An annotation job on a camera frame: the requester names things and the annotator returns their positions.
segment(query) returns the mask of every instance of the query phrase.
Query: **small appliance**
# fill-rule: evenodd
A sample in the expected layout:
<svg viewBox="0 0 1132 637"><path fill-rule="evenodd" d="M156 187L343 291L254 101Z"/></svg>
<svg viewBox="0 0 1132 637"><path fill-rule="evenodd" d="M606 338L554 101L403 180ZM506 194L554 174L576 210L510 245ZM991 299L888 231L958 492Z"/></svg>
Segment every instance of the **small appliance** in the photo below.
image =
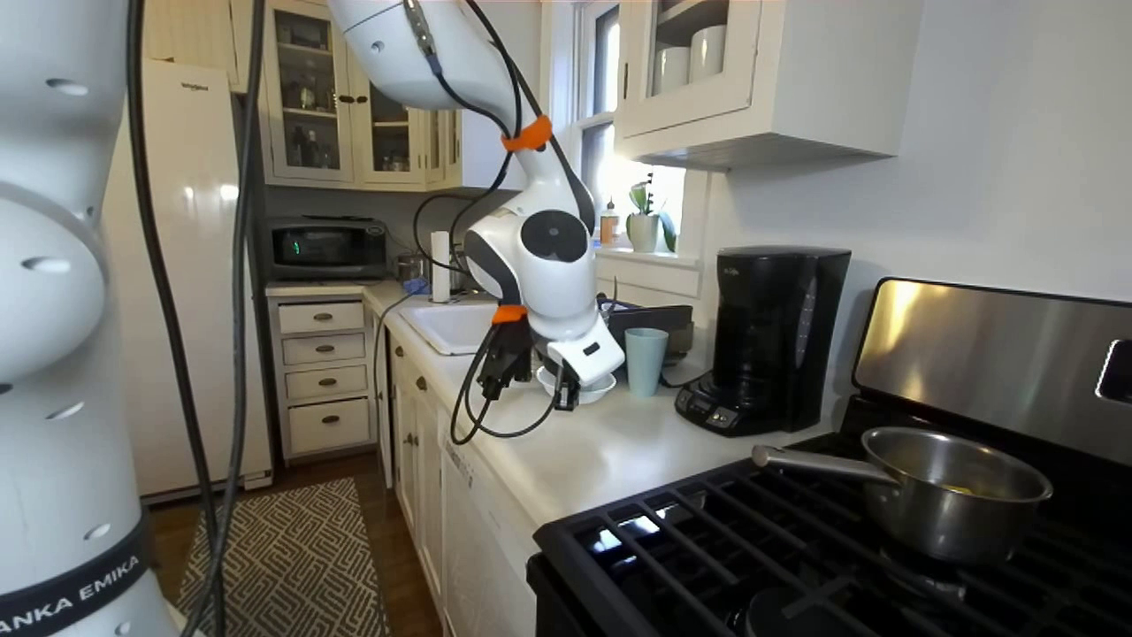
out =
<svg viewBox="0 0 1132 637"><path fill-rule="evenodd" d="M714 368L676 393L676 411L723 436L815 424L847 270L835 247L723 250Z"/></svg>
<svg viewBox="0 0 1132 637"><path fill-rule="evenodd" d="M271 278L383 278L388 233L361 217L301 217L269 227Z"/></svg>

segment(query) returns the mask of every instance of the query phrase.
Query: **cup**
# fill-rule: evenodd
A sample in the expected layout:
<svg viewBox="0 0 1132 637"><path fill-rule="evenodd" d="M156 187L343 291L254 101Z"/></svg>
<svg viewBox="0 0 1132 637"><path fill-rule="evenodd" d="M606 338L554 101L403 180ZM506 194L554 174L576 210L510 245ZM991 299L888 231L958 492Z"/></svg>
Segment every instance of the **cup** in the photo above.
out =
<svg viewBox="0 0 1132 637"><path fill-rule="evenodd" d="M665 45L663 60L659 60L659 92L671 92L681 85L685 85L685 45Z"/></svg>
<svg viewBox="0 0 1132 637"><path fill-rule="evenodd" d="M626 329L630 393L637 393L637 395L659 393L665 348L669 348L665 329Z"/></svg>
<svg viewBox="0 0 1132 637"><path fill-rule="evenodd" d="M691 45L691 82L712 79L723 71L725 26L695 30Z"/></svg>

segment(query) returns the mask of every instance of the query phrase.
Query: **pot handle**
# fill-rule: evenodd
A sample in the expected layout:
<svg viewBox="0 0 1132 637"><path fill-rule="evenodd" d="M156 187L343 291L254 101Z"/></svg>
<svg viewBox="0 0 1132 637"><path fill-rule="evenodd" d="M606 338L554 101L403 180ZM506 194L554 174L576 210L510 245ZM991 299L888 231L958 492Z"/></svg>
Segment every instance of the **pot handle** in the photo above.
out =
<svg viewBox="0 0 1132 637"><path fill-rule="evenodd" d="M894 473L888 473L883 468L867 465L867 460L851 460L851 457L754 446L750 460L758 468L795 468L795 472L847 473L847 478L855 478L855 482L899 485Z"/></svg>

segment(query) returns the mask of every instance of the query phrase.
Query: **drawer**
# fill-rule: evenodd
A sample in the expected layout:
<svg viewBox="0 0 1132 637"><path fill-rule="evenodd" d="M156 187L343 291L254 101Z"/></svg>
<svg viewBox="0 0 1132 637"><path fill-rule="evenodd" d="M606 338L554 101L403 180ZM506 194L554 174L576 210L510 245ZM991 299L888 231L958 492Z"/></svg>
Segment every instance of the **drawer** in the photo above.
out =
<svg viewBox="0 0 1132 637"><path fill-rule="evenodd" d="M366 357L361 332L324 332L283 338L283 365L354 361Z"/></svg>
<svg viewBox="0 0 1132 637"><path fill-rule="evenodd" d="M278 332L352 332L366 329L361 304L283 304Z"/></svg>
<svg viewBox="0 0 1132 637"><path fill-rule="evenodd" d="M310 403L287 411L290 457L372 442L367 400Z"/></svg>
<svg viewBox="0 0 1132 637"><path fill-rule="evenodd" d="M343 393L366 393L366 365L287 370L287 400L330 400Z"/></svg>

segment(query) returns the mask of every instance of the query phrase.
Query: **coffee maker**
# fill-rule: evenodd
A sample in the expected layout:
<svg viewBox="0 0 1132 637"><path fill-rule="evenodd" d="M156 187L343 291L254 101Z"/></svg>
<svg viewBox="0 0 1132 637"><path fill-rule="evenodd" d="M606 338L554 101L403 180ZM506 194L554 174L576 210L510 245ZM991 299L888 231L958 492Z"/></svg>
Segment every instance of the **coffee maker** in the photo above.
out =
<svg viewBox="0 0 1132 637"><path fill-rule="evenodd" d="M835 247L718 250L714 368L676 393L676 411L718 436L815 424L847 270Z"/></svg>

